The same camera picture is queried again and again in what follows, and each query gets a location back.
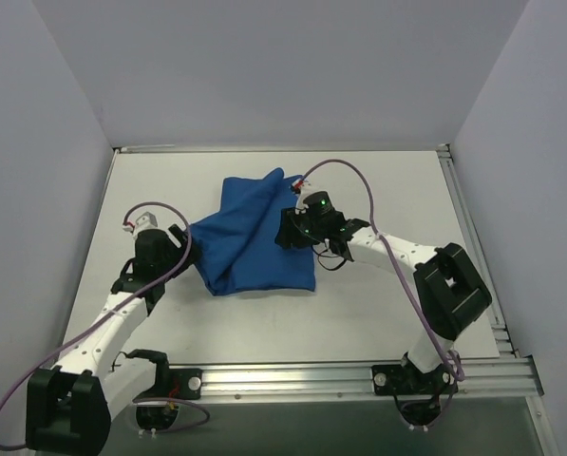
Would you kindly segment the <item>blue surgical cloth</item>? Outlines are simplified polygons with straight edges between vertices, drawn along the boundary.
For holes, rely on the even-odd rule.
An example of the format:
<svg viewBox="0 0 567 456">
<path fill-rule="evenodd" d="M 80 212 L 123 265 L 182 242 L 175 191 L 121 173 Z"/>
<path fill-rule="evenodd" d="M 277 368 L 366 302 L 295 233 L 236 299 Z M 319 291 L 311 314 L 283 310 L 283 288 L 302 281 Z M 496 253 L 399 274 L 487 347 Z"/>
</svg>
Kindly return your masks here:
<svg viewBox="0 0 567 456">
<path fill-rule="evenodd" d="M 223 180 L 219 210 L 191 225 L 201 250 L 196 267 L 212 295 L 315 290 L 312 250 L 284 250 L 275 243 L 281 211 L 295 206 L 294 180 L 281 168 L 261 179 Z"/>
</svg>

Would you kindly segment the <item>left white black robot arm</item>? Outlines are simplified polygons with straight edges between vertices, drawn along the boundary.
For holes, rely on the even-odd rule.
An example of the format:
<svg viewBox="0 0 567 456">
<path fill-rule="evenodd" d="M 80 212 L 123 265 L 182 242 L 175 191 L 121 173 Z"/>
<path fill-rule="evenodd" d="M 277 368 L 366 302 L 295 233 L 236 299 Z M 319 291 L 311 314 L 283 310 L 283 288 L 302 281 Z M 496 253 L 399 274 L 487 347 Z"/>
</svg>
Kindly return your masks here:
<svg viewBox="0 0 567 456">
<path fill-rule="evenodd" d="M 97 455 L 113 419 L 137 399 L 162 399 L 175 387 L 168 356 L 123 347 L 153 313 L 168 280 L 200 258 L 186 231 L 152 222 L 134 235 L 135 255 L 114 281 L 93 331 L 27 385 L 26 445 L 36 451 Z"/>
</svg>

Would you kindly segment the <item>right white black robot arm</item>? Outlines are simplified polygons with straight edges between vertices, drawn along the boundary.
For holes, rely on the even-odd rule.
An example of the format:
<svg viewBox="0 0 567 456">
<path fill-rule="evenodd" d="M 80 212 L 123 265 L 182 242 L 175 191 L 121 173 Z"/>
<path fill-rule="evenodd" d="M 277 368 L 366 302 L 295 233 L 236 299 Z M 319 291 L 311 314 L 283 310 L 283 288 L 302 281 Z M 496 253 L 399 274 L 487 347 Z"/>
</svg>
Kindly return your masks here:
<svg viewBox="0 0 567 456">
<path fill-rule="evenodd" d="M 457 374 L 454 344 L 492 303 L 492 295 L 466 250 L 457 243 L 425 246 L 375 230 L 359 218 L 346 218 L 325 191 L 302 190 L 294 207 L 281 210 L 275 243 L 284 249 L 323 244 L 346 262 L 359 262 L 396 275 L 423 326 L 400 372 L 415 392 L 435 380 L 448 364 Z"/>
</svg>

